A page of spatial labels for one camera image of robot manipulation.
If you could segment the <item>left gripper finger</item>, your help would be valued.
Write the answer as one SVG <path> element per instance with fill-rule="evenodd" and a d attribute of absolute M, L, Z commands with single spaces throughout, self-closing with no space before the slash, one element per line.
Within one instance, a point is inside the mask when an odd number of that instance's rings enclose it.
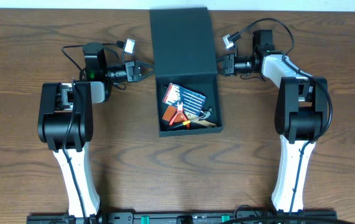
<path fill-rule="evenodd" d="M 150 77 L 155 73 L 155 70 L 152 69 L 151 71 L 148 71 L 147 73 L 143 73 L 142 70 L 139 71 L 139 76 L 138 76 L 138 81 L 141 82 L 142 80 L 145 80 L 146 78 Z"/>
<path fill-rule="evenodd" d="M 144 68 L 154 68 L 154 65 L 151 63 L 143 62 L 140 60 L 135 61 L 135 66 L 137 69 L 144 69 Z"/>

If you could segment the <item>dark green box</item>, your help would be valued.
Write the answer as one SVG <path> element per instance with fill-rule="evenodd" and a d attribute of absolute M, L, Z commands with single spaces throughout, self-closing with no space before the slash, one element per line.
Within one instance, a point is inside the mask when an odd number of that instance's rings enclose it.
<path fill-rule="evenodd" d="M 151 9 L 150 29 L 154 54 L 159 135 L 161 137 L 220 133 L 223 130 L 218 91 L 216 49 L 210 14 L 205 7 Z M 193 123 L 190 128 L 169 130 L 162 117 L 169 84 L 205 96 L 213 128 Z"/>

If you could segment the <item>orange scraper wooden handle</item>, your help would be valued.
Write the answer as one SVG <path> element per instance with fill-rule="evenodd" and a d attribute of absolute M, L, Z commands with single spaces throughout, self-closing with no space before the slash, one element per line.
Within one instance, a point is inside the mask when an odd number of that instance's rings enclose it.
<path fill-rule="evenodd" d="M 162 119 L 169 122 L 172 120 L 172 118 L 176 114 L 177 114 L 177 108 L 174 106 L 168 106 L 168 108 L 166 109 L 166 112 L 162 116 Z M 187 119 L 195 119 L 198 117 L 197 115 L 191 114 L 189 112 L 184 112 L 184 115 Z M 207 127 L 207 128 L 216 127 L 216 124 L 211 123 L 205 119 L 199 119 L 199 120 L 193 121 L 193 124 L 199 124 L 201 127 Z"/>

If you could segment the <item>red handled cutting pliers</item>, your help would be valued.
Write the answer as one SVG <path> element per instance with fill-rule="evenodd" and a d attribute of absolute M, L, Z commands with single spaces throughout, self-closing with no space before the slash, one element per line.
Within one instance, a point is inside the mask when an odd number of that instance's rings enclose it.
<path fill-rule="evenodd" d="M 183 112 L 183 102 L 182 101 L 177 101 L 177 110 L 176 110 L 175 115 L 169 121 L 169 126 L 172 126 L 175 123 L 177 118 L 182 119 L 183 124 L 187 127 L 187 129 L 190 129 L 189 119 L 185 116 L 185 114 Z"/>

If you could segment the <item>blue screwdriver set case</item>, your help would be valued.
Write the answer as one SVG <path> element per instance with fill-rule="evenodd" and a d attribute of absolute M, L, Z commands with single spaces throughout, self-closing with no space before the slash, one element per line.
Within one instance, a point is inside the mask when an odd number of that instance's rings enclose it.
<path fill-rule="evenodd" d="M 177 108 L 178 102 L 183 104 L 183 111 L 199 116 L 203 113 L 206 96 L 186 89 L 180 85 L 170 83 L 162 102 Z"/>

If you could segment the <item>steel claw hammer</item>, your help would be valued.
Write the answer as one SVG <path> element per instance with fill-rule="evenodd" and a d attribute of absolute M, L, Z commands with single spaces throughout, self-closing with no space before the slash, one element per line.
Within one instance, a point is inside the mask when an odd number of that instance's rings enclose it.
<path fill-rule="evenodd" d="M 208 110 L 201 111 L 199 120 L 204 120 L 209 118 L 212 111 L 213 111 L 212 107 L 209 107 Z"/>

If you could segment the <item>black yellow screwdriver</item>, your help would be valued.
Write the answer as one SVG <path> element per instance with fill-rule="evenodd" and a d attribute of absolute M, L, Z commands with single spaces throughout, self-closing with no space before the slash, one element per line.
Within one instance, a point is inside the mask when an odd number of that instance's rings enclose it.
<path fill-rule="evenodd" d="M 200 118 L 195 118 L 195 119 L 192 119 L 192 120 L 188 120 L 188 121 L 184 121 L 184 122 L 181 122 L 181 123 L 178 123 L 178 124 L 174 124 L 172 126 L 169 126 L 167 128 L 168 131 L 173 131 L 173 130 L 177 130 L 179 128 L 182 128 L 184 126 L 188 126 L 189 124 L 191 124 L 192 122 L 194 121 L 198 121 L 200 120 Z"/>

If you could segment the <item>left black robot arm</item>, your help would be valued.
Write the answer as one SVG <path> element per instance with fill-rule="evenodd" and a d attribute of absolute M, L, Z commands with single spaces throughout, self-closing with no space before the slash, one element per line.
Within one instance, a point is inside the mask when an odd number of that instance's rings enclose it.
<path fill-rule="evenodd" d="M 68 222 L 93 223 L 99 215 L 101 201 L 88 154 L 94 133 L 93 105 L 108 101 L 113 87 L 124 90 L 126 83 L 140 82 L 155 72 L 151 63 L 125 59 L 134 45 L 132 39 L 84 44 L 85 66 L 78 67 L 79 78 L 42 86 L 38 135 L 62 170 Z"/>

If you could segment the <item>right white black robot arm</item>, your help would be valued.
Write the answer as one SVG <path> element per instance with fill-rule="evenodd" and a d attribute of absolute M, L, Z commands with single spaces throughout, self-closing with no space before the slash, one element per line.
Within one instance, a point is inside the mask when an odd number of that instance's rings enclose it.
<path fill-rule="evenodd" d="M 303 72 L 287 54 L 276 50 L 271 30 L 254 31 L 252 46 L 250 55 L 223 55 L 220 73 L 227 77 L 258 73 L 279 89 L 274 125 L 280 136 L 281 158 L 271 200 L 276 211 L 297 213 L 303 210 L 311 153 L 331 121 L 327 81 Z"/>

